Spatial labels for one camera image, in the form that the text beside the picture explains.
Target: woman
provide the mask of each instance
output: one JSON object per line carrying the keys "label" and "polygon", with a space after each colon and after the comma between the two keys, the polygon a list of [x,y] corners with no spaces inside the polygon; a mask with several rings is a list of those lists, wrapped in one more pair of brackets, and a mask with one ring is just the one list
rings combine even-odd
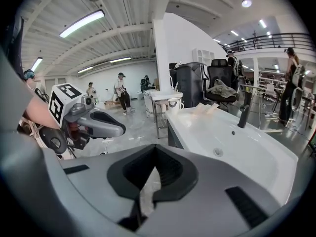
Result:
{"label": "woman", "polygon": [[120,104],[122,105],[123,108],[123,113],[126,114],[127,112],[131,111],[130,108],[130,100],[129,100],[129,94],[126,91],[125,85],[124,85],[124,80],[123,78],[126,77],[123,73],[118,74],[118,80],[115,83],[115,91],[118,95]]}
{"label": "woman", "polygon": [[85,91],[92,98],[93,103],[98,103],[97,91],[92,87],[93,83],[89,82],[88,89]]}
{"label": "woman", "polygon": [[292,95],[293,91],[296,88],[296,86],[293,84],[292,79],[293,75],[296,69],[296,66],[294,64],[294,61],[296,64],[299,64],[299,59],[297,55],[294,52],[294,49],[292,47],[289,47],[286,51],[288,55],[288,62],[287,62],[287,70],[285,74],[285,79],[287,80],[284,93],[281,98],[281,106],[280,106],[280,112],[279,112],[279,120],[282,124],[286,125],[292,111]]}

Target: white column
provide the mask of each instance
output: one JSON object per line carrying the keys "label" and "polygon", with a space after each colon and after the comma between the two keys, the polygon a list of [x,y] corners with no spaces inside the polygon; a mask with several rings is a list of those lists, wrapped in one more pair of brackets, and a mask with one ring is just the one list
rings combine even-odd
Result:
{"label": "white column", "polygon": [[170,89],[170,73],[168,46],[164,32],[163,20],[153,19],[153,27],[156,45],[159,86],[161,91],[167,91]]}
{"label": "white column", "polygon": [[259,67],[258,67],[258,58],[254,57],[253,58],[253,86],[258,87],[258,82],[259,82]]}

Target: man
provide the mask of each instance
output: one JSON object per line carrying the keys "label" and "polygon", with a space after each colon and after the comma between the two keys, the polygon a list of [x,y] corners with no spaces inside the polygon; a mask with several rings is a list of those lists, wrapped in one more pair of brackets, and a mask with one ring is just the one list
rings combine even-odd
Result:
{"label": "man", "polygon": [[45,87],[40,82],[35,81],[35,74],[32,70],[28,69],[24,72],[24,79],[31,90],[36,92],[36,89],[39,89],[41,94],[40,97],[42,97],[45,102],[49,102],[49,96],[46,93]]}
{"label": "man", "polygon": [[88,96],[92,98],[92,102],[97,104],[98,103],[98,97],[96,94],[97,91],[92,86],[93,86],[93,83],[89,82],[88,89],[85,92],[88,94]]}
{"label": "man", "polygon": [[239,71],[240,61],[234,56],[233,51],[228,51],[226,57],[228,57],[228,65],[233,68],[232,78],[231,78],[231,88],[237,91],[238,87],[238,76],[242,73]]}
{"label": "man", "polygon": [[130,100],[129,100],[129,94],[127,93],[125,85],[124,85],[123,77],[126,77],[123,73],[118,74],[118,80],[115,83],[114,88],[118,95],[120,104],[122,105],[122,108],[124,110],[123,113],[126,114],[127,112],[130,112]]}

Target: backpack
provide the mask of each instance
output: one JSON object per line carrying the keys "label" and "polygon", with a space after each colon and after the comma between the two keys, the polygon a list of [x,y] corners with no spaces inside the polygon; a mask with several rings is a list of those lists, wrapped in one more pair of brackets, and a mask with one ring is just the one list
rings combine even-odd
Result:
{"label": "backpack", "polygon": [[305,68],[302,64],[297,64],[295,59],[292,59],[296,69],[294,71],[294,74],[292,75],[292,83],[301,89],[305,86]]}
{"label": "backpack", "polygon": [[242,66],[242,62],[240,60],[238,60],[236,57],[234,57],[234,75],[235,76],[239,76],[242,75],[243,76],[243,66]]}

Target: black pants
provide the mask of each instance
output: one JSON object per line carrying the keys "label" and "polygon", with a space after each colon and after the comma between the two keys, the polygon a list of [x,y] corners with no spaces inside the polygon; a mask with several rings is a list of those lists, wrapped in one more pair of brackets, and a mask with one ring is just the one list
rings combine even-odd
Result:
{"label": "black pants", "polygon": [[130,100],[129,100],[129,94],[127,92],[123,92],[120,94],[119,101],[120,104],[122,105],[122,108],[124,111],[126,111],[126,107],[130,107]]}
{"label": "black pants", "polygon": [[295,85],[291,82],[288,82],[285,86],[285,90],[281,98],[279,118],[286,122],[288,122],[288,120],[290,119],[290,115],[292,112],[291,102],[292,102],[292,95],[293,95],[294,90],[295,90]]}

